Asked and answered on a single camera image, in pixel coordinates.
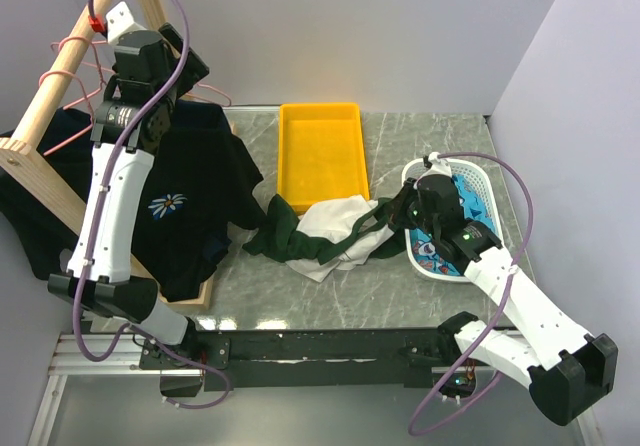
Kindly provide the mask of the green and white t shirt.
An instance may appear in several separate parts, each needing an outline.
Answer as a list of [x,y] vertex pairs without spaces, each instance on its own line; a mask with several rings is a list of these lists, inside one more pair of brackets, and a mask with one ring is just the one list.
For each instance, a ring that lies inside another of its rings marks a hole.
[[388,202],[354,195],[315,203],[299,216],[276,195],[266,222],[243,249],[320,283],[334,270],[349,271],[405,250],[404,233],[389,225]]

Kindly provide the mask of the yellow plastic tray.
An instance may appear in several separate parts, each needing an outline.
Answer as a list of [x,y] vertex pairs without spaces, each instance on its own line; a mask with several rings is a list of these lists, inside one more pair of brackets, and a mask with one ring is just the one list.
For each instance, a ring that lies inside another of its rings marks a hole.
[[298,214],[321,201],[370,198],[358,104],[280,106],[277,194]]

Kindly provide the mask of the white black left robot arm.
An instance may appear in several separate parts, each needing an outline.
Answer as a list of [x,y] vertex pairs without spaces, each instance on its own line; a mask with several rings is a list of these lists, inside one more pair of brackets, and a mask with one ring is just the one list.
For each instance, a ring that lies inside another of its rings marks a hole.
[[191,320],[159,298],[152,278],[136,277],[131,245],[144,184],[177,100],[206,77],[208,67],[169,23],[120,35],[115,73],[93,121],[91,186],[81,232],[50,293],[72,305],[73,332],[85,311],[125,321],[163,343],[175,367],[192,365],[199,344]]

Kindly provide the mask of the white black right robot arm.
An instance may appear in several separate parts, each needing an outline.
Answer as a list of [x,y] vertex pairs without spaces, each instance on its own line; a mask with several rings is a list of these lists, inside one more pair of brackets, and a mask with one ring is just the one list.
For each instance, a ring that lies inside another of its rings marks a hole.
[[462,312],[438,328],[438,353],[454,368],[473,358],[519,382],[538,410],[566,426],[614,385],[618,347],[561,311],[519,268],[499,237],[465,217],[449,174],[404,181],[389,206],[390,223],[430,235],[436,253],[483,291],[520,332],[515,338]]

